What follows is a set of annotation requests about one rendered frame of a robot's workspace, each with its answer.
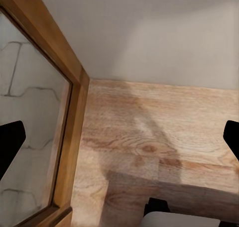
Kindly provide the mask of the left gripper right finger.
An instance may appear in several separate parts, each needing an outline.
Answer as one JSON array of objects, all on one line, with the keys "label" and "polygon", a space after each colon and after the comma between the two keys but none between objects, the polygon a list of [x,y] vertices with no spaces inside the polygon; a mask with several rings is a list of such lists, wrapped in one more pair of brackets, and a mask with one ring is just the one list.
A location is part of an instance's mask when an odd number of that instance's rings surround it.
[{"label": "left gripper right finger", "polygon": [[239,160],[239,122],[228,120],[223,138]]}]

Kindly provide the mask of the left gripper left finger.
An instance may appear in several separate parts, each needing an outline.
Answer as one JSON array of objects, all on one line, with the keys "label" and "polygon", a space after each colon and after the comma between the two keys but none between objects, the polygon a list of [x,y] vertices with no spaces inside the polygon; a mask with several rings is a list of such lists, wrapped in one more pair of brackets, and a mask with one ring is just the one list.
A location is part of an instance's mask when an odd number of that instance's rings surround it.
[{"label": "left gripper left finger", "polygon": [[26,139],[23,122],[18,120],[0,126],[0,180]]}]

